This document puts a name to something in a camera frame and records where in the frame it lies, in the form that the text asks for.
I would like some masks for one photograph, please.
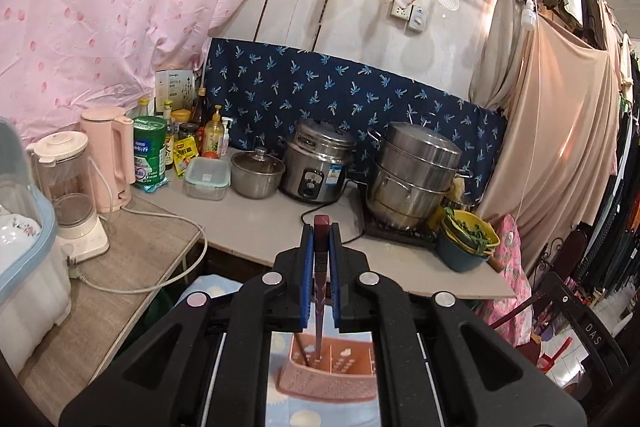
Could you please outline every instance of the wall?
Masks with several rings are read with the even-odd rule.
[[[467,100],[493,11],[492,0],[460,0],[450,12],[417,0],[427,29],[389,16],[391,0],[329,0],[315,51],[408,76]],[[215,36],[253,40],[265,0],[247,0]],[[268,0],[257,41],[311,50],[324,0]]]

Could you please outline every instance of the navy blue cloth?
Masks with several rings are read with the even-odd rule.
[[[349,176],[366,181],[375,144],[367,127],[385,134],[392,121],[412,121],[452,140],[460,168],[471,175],[468,194],[478,200],[500,151],[506,120],[410,78],[364,64],[260,42],[213,39],[205,68],[207,105],[236,118],[230,142],[266,147],[282,157],[300,118],[333,121],[357,139]]]

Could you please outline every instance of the pink electric kettle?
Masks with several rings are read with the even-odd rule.
[[[80,114],[80,127],[89,137],[87,147],[113,196],[113,210],[129,203],[129,185],[136,181],[133,166],[133,120],[124,116],[124,109],[114,105],[99,105]],[[91,172],[95,207],[109,212],[109,193],[96,169]]]

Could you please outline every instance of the tiled floor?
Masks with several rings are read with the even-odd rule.
[[[610,332],[620,322],[620,314],[630,302],[634,292],[635,290],[632,287],[627,287],[595,305],[593,311]],[[546,374],[560,387],[565,387],[572,381],[577,381],[578,374],[582,370],[580,363],[587,357],[588,352],[571,327],[567,327],[550,341],[542,343],[542,353],[552,357],[568,337],[573,337],[571,344],[569,344],[562,356],[556,360],[554,367]]]

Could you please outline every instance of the table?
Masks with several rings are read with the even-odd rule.
[[[136,191],[129,208],[164,212],[138,194]],[[123,210],[113,214],[105,230],[109,250],[79,268],[91,282],[118,289],[167,280],[199,236],[198,230],[183,221]],[[33,402],[54,425],[66,404],[111,362],[157,293],[118,295],[71,281],[70,315],[46,334],[18,375]]]
[[[225,157],[229,161],[230,149]],[[173,214],[189,217],[205,227],[208,243],[255,263],[273,266],[277,253],[297,247],[302,234],[300,214],[313,205],[294,201],[278,191],[265,200],[249,200],[231,188],[220,201],[187,196],[184,182],[172,169],[168,186],[141,197]],[[348,187],[337,203],[318,213],[340,224],[343,241],[358,235],[360,202],[355,188]],[[311,222],[313,216],[307,216]],[[514,296],[507,281],[488,264],[467,273],[450,270],[430,250],[411,248],[362,237],[349,245],[363,251],[372,270],[394,279],[405,291],[431,296],[449,291],[462,299],[496,299]]]

